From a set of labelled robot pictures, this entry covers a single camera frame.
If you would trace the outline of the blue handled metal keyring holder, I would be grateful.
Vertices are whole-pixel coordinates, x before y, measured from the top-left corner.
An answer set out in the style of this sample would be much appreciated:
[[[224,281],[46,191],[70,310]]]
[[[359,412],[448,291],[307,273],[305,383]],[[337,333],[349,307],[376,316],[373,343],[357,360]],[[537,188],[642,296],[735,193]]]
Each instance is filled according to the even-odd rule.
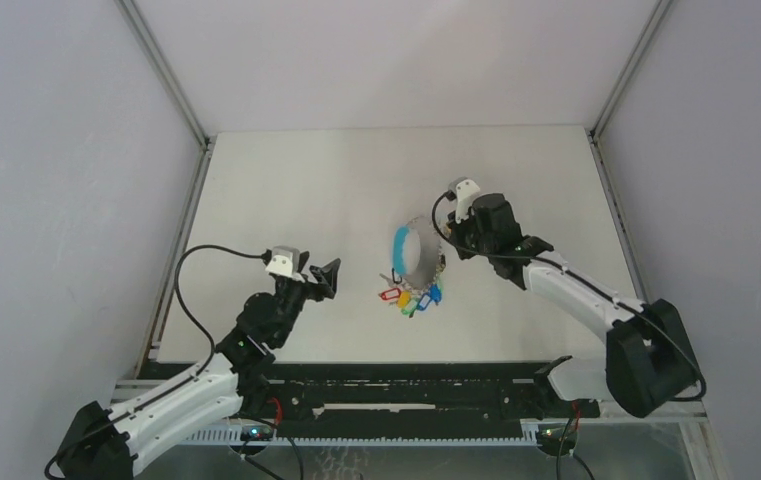
[[[417,216],[400,226],[393,237],[391,263],[403,279],[421,289],[436,275],[438,257],[444,254],[442,240],[427,216]]]

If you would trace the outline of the bunch of coloured tagged keys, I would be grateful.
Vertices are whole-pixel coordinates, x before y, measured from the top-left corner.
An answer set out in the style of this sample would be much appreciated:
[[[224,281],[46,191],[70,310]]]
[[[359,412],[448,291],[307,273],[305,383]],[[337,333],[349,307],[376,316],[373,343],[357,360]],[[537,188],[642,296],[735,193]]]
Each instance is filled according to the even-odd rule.
[[[433,281],[426,287],[416,289],[407,283],[394,269],[390,275],[380,274],[379,277],[386,283],[387,288],[378,293],[381,301],[394,306],[407,318],[413,318],[416,314],[426,312],[443,301],[444,289],[441,271],[438,271]]]

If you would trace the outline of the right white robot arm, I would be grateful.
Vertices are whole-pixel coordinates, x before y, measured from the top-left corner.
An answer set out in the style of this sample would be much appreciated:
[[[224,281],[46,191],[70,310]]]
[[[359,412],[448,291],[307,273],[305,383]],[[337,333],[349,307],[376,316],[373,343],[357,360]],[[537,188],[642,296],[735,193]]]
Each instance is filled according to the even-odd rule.
[[[455,209],[434,222],[460,259],[482,257],[495,274],[570,315],[602,343],[596,358],[565,355],[535,377],[535,406],[561,415],[573,401],[613,401],[645,418],[666,403],[700,401],[708,390],[678,309],[665,299],[646,302],[573,268],[545,240],[522,233],[500,193],[442,193]]]

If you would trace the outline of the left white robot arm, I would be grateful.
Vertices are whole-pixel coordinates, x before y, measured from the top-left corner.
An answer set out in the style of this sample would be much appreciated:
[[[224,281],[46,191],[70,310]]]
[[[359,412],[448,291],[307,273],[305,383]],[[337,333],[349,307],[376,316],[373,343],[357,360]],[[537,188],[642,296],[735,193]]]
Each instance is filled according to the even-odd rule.
[[[340,259],[307,273],[308,253],[277,247],[262,258],[271,292],[247,298],[233,329],[211,341],[207,356],[158,386],[113,407],[93,401],[75,414],[46,478],[133,479],[158,457],[213,422],[261,414],[269,401],[267,369],[309,301],[333,299]]]

